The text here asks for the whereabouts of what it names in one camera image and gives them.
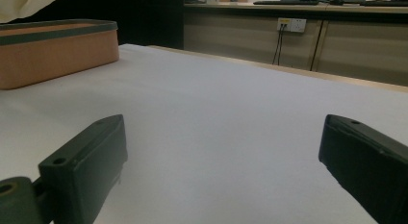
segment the white table surface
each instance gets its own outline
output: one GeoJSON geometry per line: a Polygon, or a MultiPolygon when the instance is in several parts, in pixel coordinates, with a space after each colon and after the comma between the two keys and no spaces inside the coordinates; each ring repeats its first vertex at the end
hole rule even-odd
{"type": "Polygon", "coordinates": [[[408,144],[408,93],[123,45],[118,62],[0,91],[0,179],[122,113],[129,161],[95,223],[375,223],[318,160],[329,113],[408,144]]]}

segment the wall socket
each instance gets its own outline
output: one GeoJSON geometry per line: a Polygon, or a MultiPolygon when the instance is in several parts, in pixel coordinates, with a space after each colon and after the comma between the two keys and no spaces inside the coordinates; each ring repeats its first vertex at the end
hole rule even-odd
{"type": "Polygon", "coordinates": [[[306,28],[306,19],[279,17],[277,30],[281,30],[281,25],[286,25],[283,31],[304,33],[306,28]]]}
{"type": "Polygon", "coordinates": [[[283,29],[283,31],[290,31],[291,30],[291,23],[292,23],[292,19],[291,18],[282,18],[279,17],[278,18],[278,26],[277,26],[277,30],[281,30],[281,26],[286,25],[285,28],[283,29]]]}

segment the cable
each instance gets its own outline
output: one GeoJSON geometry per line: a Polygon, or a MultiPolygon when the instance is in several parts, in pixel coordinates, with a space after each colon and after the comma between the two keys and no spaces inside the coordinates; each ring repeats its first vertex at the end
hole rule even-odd
{"type": "Polygon", "coordinates": [[[282,37],[283,37],[283,32],[285,31],[286,26],[287,26],[286,24],[281,24],[281,27],[279,29],[278,43],[276,45],[275,55],[273,56],[272,64],[275,64],[276,54],[278,54],[278,65],[279,65],[280,54],[282,52],[282,37]]]}
{"type": "Polygon", "coordinates": [[[282,52],[282,38],[283,38],[283,31],[285,30],[286,25],[283,25],[283,30],[282,30],[282,34],[280,37],[280,47],[279,47],[279,55],[278,55],[278,65],[279,65],[279,61],[280,61],[280,54],[282,52]]]}
{"type": "Polygon", "coordinates": [[[273,56],[273,62],[272,62],[272,64],[275,64],[276,54],[278,53],[278,49],[279,49],[279,46],[280,46],[281,37],[282,37],[283,30],[284,30],[285,27],[286,27],[286,25],[281,24],[281,27],[280,27],[280,29],[279,29],[279,35],[278,35],[278,43],[277,43],[277,45],[276,45],[275,55],[273,56]]]}

